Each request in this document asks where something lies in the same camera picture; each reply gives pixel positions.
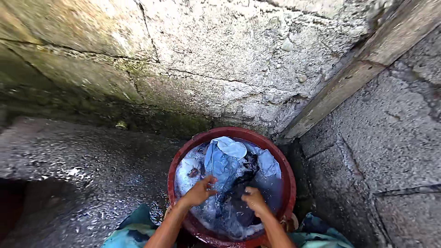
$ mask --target red plastic basin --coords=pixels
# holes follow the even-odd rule
[[[290,217],[295,204],[295,179],[288,161],[283,153],[269,139],[251,130],[236,127],[214,128],[197,134],[191,138],[191,140],[185,143],[181,149],[179,149],[173,158],[172,164],[170,165],[170,170],[168,171],[167,187],[168,197],[171,205],[173,206],[177,201],[177,197],[175,195],[175,174],[179,162],[194,147],[221,136],[248,140],[258,145],[260,148],[268,149],[271,152],[277,162],[279,162],[283,183],[282,207],[277,212],[276,217],[279,220],[281,220],[284,215]],[[191,213],[188,213],[187,217],[183,221],[183,226],[193,236],[216,247],[253,248],[262,244],[268,244],[268,238],[266,237],[265,233],[255,234],[249,237],[247,240],[231,240],[226,236],[219,235],[211,230],[206,229]]]

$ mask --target teal clothing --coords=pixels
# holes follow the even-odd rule
[[[156,228],[149,206],[141,204],[106,238],[101,248],[143,248]]]
[[[341,233],[312,213],[288,236],[298,248],[354,248]]]
[[[143,248],[157,228],[150,220],[150,208],[141,204],[113,231],[101,248]],[[311,213],[288,236],[298,248],[354,248],[335,228]]]

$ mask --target finger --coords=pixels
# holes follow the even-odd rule
[[[256,192],[259,192],[259,190],[257,188],[253,188],[253,187],[248,186],[248,187],[245,188],[245,192],[249,193],[250,195],[252,195],[252,194],[254,194]]]
[[[249,196],[249,195],[242,195],[242,196],[240,197],[240,199],[241,199],[242,201],[244,201],[244,202],[248,202],[248,200],[250,199],[250,196]]]
[[[207,190],[206,194],[207,194],[207,198],[208,198],[210,196],[217,194],[217,190]]]
[[[202,179],[202,182],[207,185],[207,184],[214,184],[215,182],[217,182],[217,178],[213,177],[212,175],[209,175],[208,177]]]

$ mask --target soapy water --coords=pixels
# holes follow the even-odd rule
[[[243,139],[232,138],[242,142],[247,148],[260,149],[255,144]],[[197,181],[204,178],[204,160],[209,142],[205,142],[190,150],[176,168],[175,193],[178,199],[193,187]],[[235,178],[244,175],[246,168],[244,159],[238,161]],[[239,183],[233,188],[224,189],[222,194],[208,198],[200,206],[194,206],[190,212],[209,230],[225,235],[232,240],[243,240],[253,234],[263,231],[260,219],[243,202],[240,197],[245,193],[245,187],[258,188],[265,202],[273,213],[276,213],[281,204],[282,180],[279,173],[269,177],[262,170],[257,171],[251,181]]]

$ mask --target hand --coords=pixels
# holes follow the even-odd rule
[[[215,177],[207,176],[198,181],[180,201],[182,201],[187,207],[201,205],[202,202],[217,193],[216,190],[209,190],[211,188],[210,184],[214,184],[215,182],[217,182]]]
[[[249,195],[243,194],[241,199],[248,204],[250,209],[254,211],[256,217],[262,219],[268,214],[272,215],[271,210],[269,209],[268,205],[266,205],[265,200],[263,199],[258,189],[253,187],[246,187],[245,192],[249,193]]]

